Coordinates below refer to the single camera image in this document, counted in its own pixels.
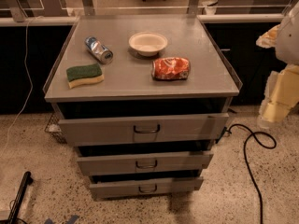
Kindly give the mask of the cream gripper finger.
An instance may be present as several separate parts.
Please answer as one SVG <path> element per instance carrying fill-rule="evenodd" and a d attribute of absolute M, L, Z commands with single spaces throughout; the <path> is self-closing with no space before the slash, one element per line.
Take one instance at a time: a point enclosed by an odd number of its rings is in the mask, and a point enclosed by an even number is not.
<path fill-rule="evenodd" d="M 265 49 L 274 48 L 277 43 L 278 28 L 279 25 L 276 25 L 265 32 L 263 35 L 260 35 L 256 40 L 256 45 Z"/>
<path fill-rule="evenodd" d="M 267 123 L 283 121 L 299 103 L 299 66 L 288 64 L 282 71 L 272 71 L 267 79 L 260 120 Z"/>

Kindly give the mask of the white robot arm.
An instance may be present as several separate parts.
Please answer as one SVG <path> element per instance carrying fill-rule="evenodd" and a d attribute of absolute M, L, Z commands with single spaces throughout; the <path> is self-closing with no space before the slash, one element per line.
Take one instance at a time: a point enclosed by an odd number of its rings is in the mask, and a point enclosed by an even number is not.
<path fill-rule="evenodd" d="M 276 57 L 286 64 L 280 72 L 271 72 L 265 86 L 258 123 L 270 128 L 283 121 L 299 103 L 299 2 L 279 25 L 261 35 L 256 44 L 274 48 Z"/>

